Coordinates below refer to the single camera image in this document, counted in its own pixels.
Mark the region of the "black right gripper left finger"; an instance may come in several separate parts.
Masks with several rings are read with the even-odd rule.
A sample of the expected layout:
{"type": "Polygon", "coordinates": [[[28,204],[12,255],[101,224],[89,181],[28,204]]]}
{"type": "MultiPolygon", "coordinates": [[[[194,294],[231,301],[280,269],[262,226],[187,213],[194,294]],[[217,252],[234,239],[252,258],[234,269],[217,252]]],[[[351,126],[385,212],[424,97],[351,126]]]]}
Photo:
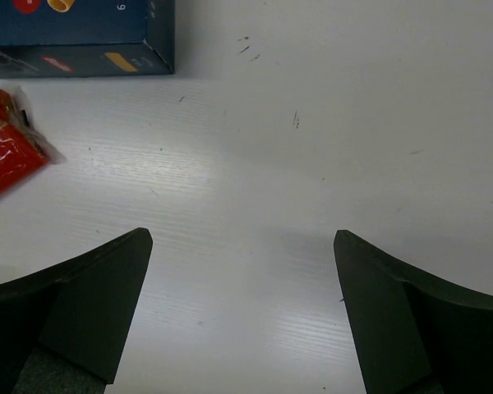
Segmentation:
{"type": "Polygon", "coordinates": [[[122,358],[153,247],[137,228],[0,284],[0,393],[103,393],[122,358]]]}

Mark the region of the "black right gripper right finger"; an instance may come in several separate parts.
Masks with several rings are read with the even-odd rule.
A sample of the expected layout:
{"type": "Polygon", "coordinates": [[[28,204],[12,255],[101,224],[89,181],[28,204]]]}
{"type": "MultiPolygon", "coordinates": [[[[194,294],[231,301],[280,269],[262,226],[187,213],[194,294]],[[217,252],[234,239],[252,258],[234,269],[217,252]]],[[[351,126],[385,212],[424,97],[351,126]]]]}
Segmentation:
{"type": "Polygon", "coordinates": [[[366,392],[493,393],[493,295],[347,230],[334,257],[366,392]]]}

